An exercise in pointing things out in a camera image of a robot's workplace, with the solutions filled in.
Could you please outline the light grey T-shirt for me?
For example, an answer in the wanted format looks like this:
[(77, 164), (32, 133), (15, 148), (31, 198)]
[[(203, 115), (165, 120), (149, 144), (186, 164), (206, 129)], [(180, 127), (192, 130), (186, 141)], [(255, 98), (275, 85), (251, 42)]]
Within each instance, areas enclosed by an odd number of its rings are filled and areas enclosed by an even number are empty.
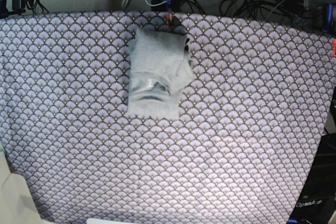
[(188, 38), (139, 28), (128, 51), (128, 113), (177, 120), (182, 93), (195, 79)]

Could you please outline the red table clamp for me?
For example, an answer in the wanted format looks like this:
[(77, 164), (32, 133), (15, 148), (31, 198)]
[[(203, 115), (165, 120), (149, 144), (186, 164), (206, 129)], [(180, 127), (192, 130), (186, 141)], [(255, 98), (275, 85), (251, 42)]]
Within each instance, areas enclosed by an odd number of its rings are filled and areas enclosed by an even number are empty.
[(172, 12), (168, 12), (166, 15), (167, 26), (170, 30), (175, 28), (175, 18)]

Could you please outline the patterned fan-print tablecloth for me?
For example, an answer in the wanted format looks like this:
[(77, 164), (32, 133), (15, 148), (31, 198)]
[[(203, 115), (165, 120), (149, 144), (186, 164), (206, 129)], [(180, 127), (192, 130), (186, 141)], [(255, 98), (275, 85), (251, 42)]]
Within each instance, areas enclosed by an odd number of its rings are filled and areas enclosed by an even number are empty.
[(138, 223), (285, 223), (335, 87), (333, 38), (178, 14), (196, 75), (178, 120), (127, 111), (127, 47), (164, 13), (1, 20), (1, 141), (41, 217)]

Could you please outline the black OpenArm box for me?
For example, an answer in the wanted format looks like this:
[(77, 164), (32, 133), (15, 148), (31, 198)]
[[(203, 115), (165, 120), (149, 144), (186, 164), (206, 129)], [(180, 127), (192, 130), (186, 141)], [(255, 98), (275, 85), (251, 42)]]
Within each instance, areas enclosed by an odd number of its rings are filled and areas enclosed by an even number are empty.
[(308, 178), (287, 223), (335, 223), (335, 134), (321, 138)]

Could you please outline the white plastic bin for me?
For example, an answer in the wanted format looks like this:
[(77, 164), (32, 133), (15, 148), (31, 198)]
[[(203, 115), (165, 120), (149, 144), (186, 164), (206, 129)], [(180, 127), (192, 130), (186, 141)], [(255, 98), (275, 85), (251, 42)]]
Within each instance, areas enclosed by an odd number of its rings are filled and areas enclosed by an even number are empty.
[(1, 223), (43, 223), (25, 179), (11, 173), (1, 152)]

